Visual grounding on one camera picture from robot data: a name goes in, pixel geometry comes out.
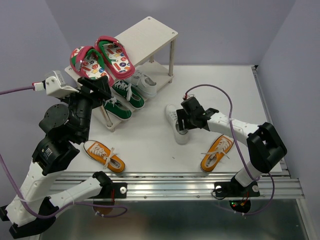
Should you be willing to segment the green sneaker one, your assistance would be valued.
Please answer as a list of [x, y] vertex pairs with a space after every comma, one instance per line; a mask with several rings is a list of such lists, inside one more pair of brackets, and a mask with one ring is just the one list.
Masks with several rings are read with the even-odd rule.
[[108, 100], [104, 100], [102, 105], [106, 112], [111, 113], [116, 118], [122, 121], [127, 121], [132, 117], [131, 110], [124, 104], [122, 104], [119, 100], [117, 100], [115, 97], [112, 97]]
[[134, 109], [141, 109], [145, 105], [142, 96], [125, 80], [117, 81], [112, 89], [121, 97], [125, 98]]

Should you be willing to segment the white sneaker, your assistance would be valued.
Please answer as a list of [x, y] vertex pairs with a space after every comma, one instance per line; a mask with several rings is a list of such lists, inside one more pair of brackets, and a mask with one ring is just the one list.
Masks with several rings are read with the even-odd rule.
[[172, 128], [176, 143], [179, 145], [186, 145], [189, 141], [189, 131], [187, 129], [180, 130], [178, 124], [177, 108], [173, 104], [168, 104], [165, 107], [165, 116]]

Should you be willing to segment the pink slipper one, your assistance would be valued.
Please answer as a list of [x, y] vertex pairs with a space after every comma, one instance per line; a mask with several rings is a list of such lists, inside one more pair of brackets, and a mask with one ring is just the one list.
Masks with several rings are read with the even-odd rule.
[[102, 35], [95, 41], [94, 48], [102, 55], [105, 65], [117, 79], [128, 79], [135, 73], [135, 66], [118, 39]]
[[102, 55], [93, 46], [75, 48], [70, 54], [69, 62], [73, 71], [80, 77], [92, 80], [107, 77], [110, 87], [115, 83], [105, 68]]

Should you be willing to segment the orange sneaker one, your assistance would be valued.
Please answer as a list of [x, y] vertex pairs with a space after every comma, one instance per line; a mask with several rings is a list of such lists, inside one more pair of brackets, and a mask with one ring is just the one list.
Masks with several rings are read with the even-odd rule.
[[115, 174], [125, 171], [125, 162], [115, 153], [115, 148], [108, 148], [104, 144], [95, 140], [88, 140], [83, 144], [84, 151], [93, 160], [103, 165], [104, 169], [109, 169]]
[[222, 158], [227, 157], [228, 152], [232, 149], [234, 140], [226, 135], [220, 135], [210, 146], [207, 152], [203, 152], [204, 155], [200, 169], [205, 173], [212, 172]]

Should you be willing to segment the white sneaker one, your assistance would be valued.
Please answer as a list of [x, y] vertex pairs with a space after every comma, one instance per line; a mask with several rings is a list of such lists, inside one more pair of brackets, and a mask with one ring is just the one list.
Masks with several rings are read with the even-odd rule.
[[138, 69], [126, 80], [146, 98], [153, 98], [157, 95], [157, 83]]

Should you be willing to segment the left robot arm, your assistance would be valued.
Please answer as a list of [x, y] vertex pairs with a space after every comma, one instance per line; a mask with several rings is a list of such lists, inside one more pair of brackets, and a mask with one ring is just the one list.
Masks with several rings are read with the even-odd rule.
[[50, 76], [31, 85], [34, 91], [45, 91], [60, 100], [44, 114], [39, 127], [44, 138], [38, 143], [27, 176], [18, 187], [13, 201], [0, 209], [2, 221], [11, 222], [9, 232], [14, 239], [39, 235], [48, 230], [58, 216], [72, 205], [89, 204], [89, 199], [124, 199], [125, 182], [113, 182], [103, 171], [60, 193], [48, 192], [56, 179], [79, 154], [76, 145], [89, 138], [92, 110], [111, 98], [109, 80], [80, 77], [80, 88], [67, 85], [57, 76]]

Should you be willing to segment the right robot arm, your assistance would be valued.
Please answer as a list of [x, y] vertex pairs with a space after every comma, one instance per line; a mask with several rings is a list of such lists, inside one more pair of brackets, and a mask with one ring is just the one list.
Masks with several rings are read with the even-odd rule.
[[287, 154], [275, 127], [269, 122], [256, 125], [231, 119], [214, 108], [204, 109], [195, 97], [184, 100], [181, 106], [176, 111], [180, 130], [205, 129], [220, 133], [248, 149], [249, 162], [230, 181], [215, 182], [214, 196], [218, 199], [259, 197], [259, 178], [268, 174]]

